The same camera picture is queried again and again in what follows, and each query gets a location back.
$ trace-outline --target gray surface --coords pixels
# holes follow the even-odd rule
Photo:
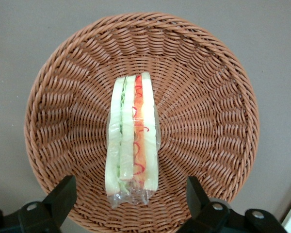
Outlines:
[[[291,1],[0,1],[0,208],[8,214],[44,196],[23,136],[27,98],[41,66],[75,31],[136,11],[185,18],[239,58],[258,98],[261,135],[252,173],[231,206],[281,218],[291,201]],[[69,219],[62,229],[87,232]]]

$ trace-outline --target screw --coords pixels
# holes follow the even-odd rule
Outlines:
[[[36,207],[37,207],[37,203],[33,203],[33,204],[27,206],[27,210],[28,210],[28,211],[30,211],[30,210],[34,210]]]
[[[215,203],[212,205],[215,210],[223,210],[223,206],[219,203]]]
[[[264,219],[264,215],[260,211],[253,211],[252,215],[258,219]]]

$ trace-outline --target plastic wrap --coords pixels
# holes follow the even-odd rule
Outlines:
[[[107,121],[105,185],[112,208],[148,204],[158,189],[159,116],[149,73],[118,78]]]

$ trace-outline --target black clamp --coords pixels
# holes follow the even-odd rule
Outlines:
[[[192,217],[177,233],[287,233],[267,211],[250,209],[242,216],[223,202],[210,201],[194,176],[187,180],[187,203]]]
[[[26,204],[8,216],[0,210],[0,233],[60,233],[76,200],[76,178],[66,176],[42,202]]]

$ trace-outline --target brown wicker basket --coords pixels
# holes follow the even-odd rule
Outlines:
[[[159,190],[149,205],[110,208],[106,122],[117,77],[149,71],[160,116]],[[25,119],[32,169],[45,192],[68,174],[70,218],[93,232],[175,232],[189,218],[186,178],[233,200],[257,153],[256,98],[233,53],[206,30],[161,13],[102,18],[62,43],[41,68]]]

